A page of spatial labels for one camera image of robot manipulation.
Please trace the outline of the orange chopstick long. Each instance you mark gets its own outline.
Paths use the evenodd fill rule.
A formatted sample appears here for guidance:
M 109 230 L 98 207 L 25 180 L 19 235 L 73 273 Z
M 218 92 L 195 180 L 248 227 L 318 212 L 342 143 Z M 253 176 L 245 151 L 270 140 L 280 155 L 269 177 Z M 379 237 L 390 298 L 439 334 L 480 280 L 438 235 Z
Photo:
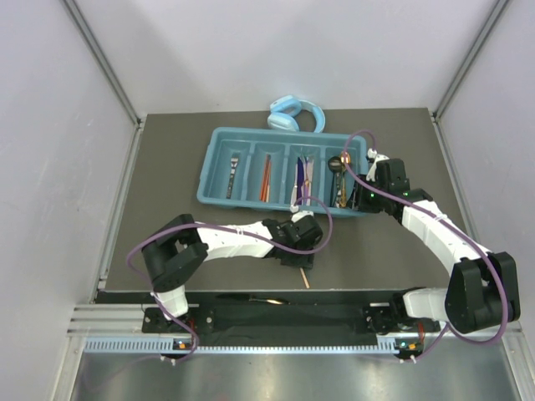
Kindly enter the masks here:
M 261 184 L 260 195 L 259 195 L 259 200 L 262 202 L 266 202 L 267 197 L 268 197 L 267 192 L 268 192 L 268 186 L 269 186 L 270 169 L 271 169 L 271 155 L 267 154 L 265 163 L 264 163 L 262 184 Z

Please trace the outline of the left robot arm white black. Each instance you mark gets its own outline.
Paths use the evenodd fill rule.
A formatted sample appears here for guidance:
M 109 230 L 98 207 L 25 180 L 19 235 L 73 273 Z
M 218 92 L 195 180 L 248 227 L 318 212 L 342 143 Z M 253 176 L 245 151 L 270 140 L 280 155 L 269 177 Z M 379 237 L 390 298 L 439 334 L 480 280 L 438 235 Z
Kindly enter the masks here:
M 160 320 L 171 331 L 189 323 L 186 282 L 205 261 L 239 256 L 278 259 L 284 266 L 309 267 L 323 230 L 309 211 L 286 221 L 264 219 L 245 226 L 217 226 L 183 214 L 141 247 Z

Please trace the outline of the blue plastic cutlery tray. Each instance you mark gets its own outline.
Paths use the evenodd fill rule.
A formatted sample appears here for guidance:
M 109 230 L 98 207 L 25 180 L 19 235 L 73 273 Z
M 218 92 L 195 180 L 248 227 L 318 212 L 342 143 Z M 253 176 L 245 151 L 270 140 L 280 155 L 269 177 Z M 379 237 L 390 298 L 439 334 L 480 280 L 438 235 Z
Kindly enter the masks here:
M 295 164 L 300 156 L 312 156 L 311 196 L 329 206 L 332 173 L 328 160 L 347 150 L 350 167 L 356 174 L 368 172 L 365 138 L 347 135 L 288 132 L 272 129 L 220 127 L 213 131 L 200 174 L 197 199 L 208 205 L 243 207 L 259 211 L 288 211 L 294 182 Z M 227 199 L 230 159 L 240 155 L 232 198 Z M 271 185 L 268 203 L 259 200 L 264 163 L 271 155 Z

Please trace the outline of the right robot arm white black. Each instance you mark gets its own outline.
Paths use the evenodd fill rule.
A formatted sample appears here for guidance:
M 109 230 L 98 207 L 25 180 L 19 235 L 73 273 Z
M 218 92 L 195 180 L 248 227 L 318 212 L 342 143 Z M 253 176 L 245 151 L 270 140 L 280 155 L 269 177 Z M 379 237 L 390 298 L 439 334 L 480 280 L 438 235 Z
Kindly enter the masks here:
M 354 208 L 394 217 L 422 241 L 449 275 L 445 288 L 415 288 L 394 295 L 392 324 L 407 331 L 427 318 L 468 334 L 518 320 L 521 307 L 514 258 L 474 242 L 427 192 L 412 189 L 402 160 L 376 150 L 368 150 L 367 159 L 369 172 L 354 184 Z

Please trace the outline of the gold spoon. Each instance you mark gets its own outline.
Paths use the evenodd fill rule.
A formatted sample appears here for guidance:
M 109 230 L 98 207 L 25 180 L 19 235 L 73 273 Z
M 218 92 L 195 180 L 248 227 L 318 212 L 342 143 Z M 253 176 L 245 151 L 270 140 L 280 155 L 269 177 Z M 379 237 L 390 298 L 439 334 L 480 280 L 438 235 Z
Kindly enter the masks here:
M 346 167 L 351 164 L 351 157 L 348 152 L 342 151 L 340 156 L 341 173 L 340 173 L 340 197 L 339 207 L 345 208 L 347 206 L 347 188 L 346 188 Z

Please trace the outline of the beige chopstick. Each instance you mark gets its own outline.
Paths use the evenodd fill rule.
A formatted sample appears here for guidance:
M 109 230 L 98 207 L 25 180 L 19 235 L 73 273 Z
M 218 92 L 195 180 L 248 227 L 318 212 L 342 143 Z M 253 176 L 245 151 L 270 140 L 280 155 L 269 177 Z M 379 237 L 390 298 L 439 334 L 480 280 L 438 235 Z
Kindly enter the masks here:
M 301 273 L 301 276 L 302 276 L 302 279 L 303 279 L 303 284 L 304 284 L 305 288 L 309 289 L 310 288 L 310 284 L 309 284 L 309 281 L 308 281 L 308 278 L 307 278 L 305 270 L 303 268 L 301 268 L 300 269 L 300 273 Z

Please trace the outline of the light blue headphones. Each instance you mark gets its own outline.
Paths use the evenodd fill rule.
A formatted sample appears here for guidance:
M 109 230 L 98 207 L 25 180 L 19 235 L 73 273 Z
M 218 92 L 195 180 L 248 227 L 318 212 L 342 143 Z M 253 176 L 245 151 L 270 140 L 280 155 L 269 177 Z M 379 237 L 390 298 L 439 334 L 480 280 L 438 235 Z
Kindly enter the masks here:
M 285 95 L 273 101 L 269 106 L 270 114 L 267 125 L 270 129 L 291 132 L 300 131 L 296 117 L 302 112 L 309 112 L 315 120 L 314 133 L 322 133 L 326 125 L 324 111 L 315 103 L 293 95 Z

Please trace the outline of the dark blue utensil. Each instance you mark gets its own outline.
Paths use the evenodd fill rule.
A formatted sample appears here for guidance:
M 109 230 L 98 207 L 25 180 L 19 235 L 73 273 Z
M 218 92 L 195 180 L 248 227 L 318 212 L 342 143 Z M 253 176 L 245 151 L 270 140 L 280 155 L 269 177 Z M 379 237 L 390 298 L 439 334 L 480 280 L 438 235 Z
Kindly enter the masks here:
M 297 198 L 297 200 L 298 200 L 298 204 L 299 205 L 303 205 L 303 157 L 304 156 L 298 157 L 300 171 L 299 171 L 298 198 Z

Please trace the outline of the silver grey knife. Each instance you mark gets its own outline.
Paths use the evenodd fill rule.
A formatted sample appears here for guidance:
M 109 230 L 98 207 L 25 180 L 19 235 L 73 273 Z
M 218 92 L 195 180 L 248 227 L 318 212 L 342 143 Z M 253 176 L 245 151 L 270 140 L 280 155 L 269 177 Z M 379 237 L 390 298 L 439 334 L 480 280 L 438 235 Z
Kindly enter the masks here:
M 256 297 L 248 293 L 226 293 L 217 295 L 217 299 L 234 302 L 260 302 L 272 305 L 289 305 L 290 302 L 281 298 Z

